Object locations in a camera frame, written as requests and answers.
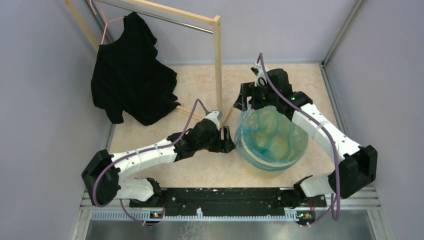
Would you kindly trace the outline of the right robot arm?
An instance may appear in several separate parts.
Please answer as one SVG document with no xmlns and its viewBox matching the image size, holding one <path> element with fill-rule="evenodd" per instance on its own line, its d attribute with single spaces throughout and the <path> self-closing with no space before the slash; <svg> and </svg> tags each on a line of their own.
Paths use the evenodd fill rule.
<svg viewBox="0 0 424 240">
<path fill-rule="evenodd" d="M 241 111 L 235 144 L 244 161 L 262 171 L 280 172 L 300 160 L 314 140 L 332 160 L 334 171 L 296 182 L 293 200 L 299 206 L 318 195 L 346 199 L 375 181 L 378 152 L 373 146 L 350 139 L 309 96 L 293 91 L 285 70 L 251 70 L 255 81 L 241 84 L 233 104 Z"/>
</svg>

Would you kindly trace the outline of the wooden clothes rack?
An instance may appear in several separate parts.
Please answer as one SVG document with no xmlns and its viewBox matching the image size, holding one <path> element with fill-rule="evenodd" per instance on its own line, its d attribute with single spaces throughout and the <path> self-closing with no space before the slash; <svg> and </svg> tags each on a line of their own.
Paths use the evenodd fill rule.
<svg viewBox="0 0 424 240">
<path fill-rule="evenodd" d="M 85 37 L 88 39 L 94 51 L 97 53 L 100 47 L 100 42 L 96 38 L 93 31 L 90 29 L 88 23 L 86 22 L 85 18 L 82 16 L 81 12 L 77 8 L 73 0 L 62 0 L 62 1 L 64 2 L 65 6 L 69 10 L 73 18 L 75 19 L 77 25 L 80 27 Z M 219 111 L 221 112 L 224 111 L 223 79 L 222 79 L 222 67 L 223 67 L 222 63 L 223 62 L 222 62 L 222 31 L 221 31 L 222 19 L 221 19 L 221 16 L 216 15 L 213 18 L 207 17 L 197 13 L 192 13 L 189 11 L 177 9 L 174 7 L 166 6 L 163 4 L 159 4 L 159 3 L 155 3 L 155 2 L 151 2 L 147 0 L 95 0 L 95 1 L 212 35 L 213 50 L 214 50 L 213 55 L 214 55 L 216 105 Z M 152 13 L 143 11 L 141 8 L 157 11 L 159 13 L 168 14 L 170 16 L 173 16 L 173 18 L 164 17 L 157 14 L 152 14 Z M 175 17 L 209 25 L 212 27 L 212 30 L 178 21 L 175 19 Z"/>
</svg>

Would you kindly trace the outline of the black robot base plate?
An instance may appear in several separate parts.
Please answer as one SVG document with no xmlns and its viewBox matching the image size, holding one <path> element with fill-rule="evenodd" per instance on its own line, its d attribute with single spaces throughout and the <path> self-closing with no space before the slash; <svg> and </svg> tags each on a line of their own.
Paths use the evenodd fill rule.
<svg viewBox="0 0 424 240">
<path fill-rule="evenodd" d="M 283 216 L 285 209 L 324 208 L 324 195 L 298 196 L 292 188 L 163 188 L 161 194 L 145 202 L 131 200 L 130 208 L 159 208 L 165 216 L 194 216 L 198 209 L 206 217 Z"/>
</svg>

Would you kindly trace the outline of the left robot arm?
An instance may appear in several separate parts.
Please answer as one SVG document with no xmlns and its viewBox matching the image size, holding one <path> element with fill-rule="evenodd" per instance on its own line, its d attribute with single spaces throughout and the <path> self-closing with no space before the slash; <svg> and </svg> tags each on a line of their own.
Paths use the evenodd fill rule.
<svg viewBox="0 0 424 240">
<path fill-rule="evenodd" d="M 236 148 L 228 126 L 204 118 L 161 141 L 135 150 L 109 153 L 99 150 L 81 173 L 91 204 L 105 207 L 114 199 L 132 199 L 154 207 L 161 188 L 151 177 L 131 178 L 142 170 L 191 158 L 198 151 L 230 153 Z"/>
</svg>

